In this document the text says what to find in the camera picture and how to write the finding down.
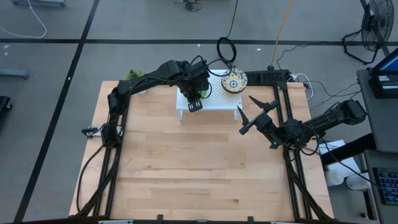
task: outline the green leaves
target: green leaves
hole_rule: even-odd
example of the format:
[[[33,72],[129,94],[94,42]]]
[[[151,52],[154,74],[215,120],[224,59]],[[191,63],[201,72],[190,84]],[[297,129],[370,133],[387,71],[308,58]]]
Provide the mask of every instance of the green leaves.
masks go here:
[[[143,71],[134,71],[133,69],[130,70],[130,73],[126,75],[126,80],[133,80],[135,78],[144,76],[145,73]]]

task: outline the white perforated platform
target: white perforated platform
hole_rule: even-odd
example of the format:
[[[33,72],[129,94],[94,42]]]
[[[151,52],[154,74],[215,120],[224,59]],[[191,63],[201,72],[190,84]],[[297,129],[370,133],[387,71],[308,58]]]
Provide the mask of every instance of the white perforated platform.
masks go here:
[[[222,75],[226,70],[212,70],[213,73]],[[242,94],[241,93],[228,93],[221,86],[221,77],[210,74],[208,78],[211,87],[211,95],[207,99],[201,99],[203,110],[233,110],[234,118],[239,118],[238,108],[242,108]],[[176,109],[179,113],[180,120],[182,120],[182,111],[188,110],[188,100],[180,93],[180,89],[177,88],[177,105]]]

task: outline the white bottle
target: white bottle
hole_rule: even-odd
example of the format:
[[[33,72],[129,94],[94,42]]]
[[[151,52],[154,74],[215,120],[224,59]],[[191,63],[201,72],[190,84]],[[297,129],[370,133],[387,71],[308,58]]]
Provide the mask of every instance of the white bottle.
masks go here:
[[[344,177],[338,170],[328,170],[325,172],[326,185],[328,187],[340,185],[344,182]]]
[[[361,176],[369,179],[369,174],[367,172],[361,174]],[[369,183],[367,180],[362,179],[356,174],[347,177],[346,183],[347,186],[353,190],[366,190],[371,187],[371,183]]]

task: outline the keyboard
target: keyboard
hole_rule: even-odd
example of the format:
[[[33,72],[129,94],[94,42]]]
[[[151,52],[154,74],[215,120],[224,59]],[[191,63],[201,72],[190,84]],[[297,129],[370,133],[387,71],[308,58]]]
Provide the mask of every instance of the keyboard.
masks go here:
[[[386,205],[398,205],[398,170],[374,168],[374,176],[377,185],[383,191],[379,191],[382,202]]]
[[[289,77],[289,71],[287,69],[245,72],[245,74],[248,76],[248,85],[286,82],[287,78]]]

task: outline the white cable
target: white cable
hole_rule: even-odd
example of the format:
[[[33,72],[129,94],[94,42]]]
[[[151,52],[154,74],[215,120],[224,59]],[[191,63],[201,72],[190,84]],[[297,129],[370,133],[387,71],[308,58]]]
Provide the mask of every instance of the white cable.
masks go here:
[[[293,79],[295,79],[294,78],[294,76],[297,78],[299,75],[302,75],[302,76],[304,76],[306,79],[307,79],[307,81],[308,81],[308,84],[310,85],[310,89],[311,89],[311,96],[309,97],[309,98],[307,98],[307,100],[309,100],[309,99],[311,99],[312,97],[313,97],[313,89],[312,89],[312,85],[311,85],[311,82],[310,82],[310,79],[304,74],[304,73],[299,73],[299,74],[296,74],[296,75],[294,75],[294,74],[292,74],[292,76],[293,76]]]
[[[27,0],[27,2],[29,3],[29,9],[33,12],[33,15],[36,17],[36,19],[40,22],[40,24],[43,26],[44,28],[44,34],[41,35],[40,37],[34,37],[34,36],[29,36],[29,35],[19,35],[19,34],[14,34],[12,32],[9,32],[8,30],[6,30],[5,28],[0,26],[0,29],[2,29],[4,32],[14,35],[16,37],[26,37],[26,38],[36,38],[36,39],[40,39],[43,38],[46,34],[47,34],[47,28],[45,27],[45,25],[43,24],[43,22],[39,19],[39,17],[36,15],[36,12],[33,10],[32,5],[30,4],[31,0]]]

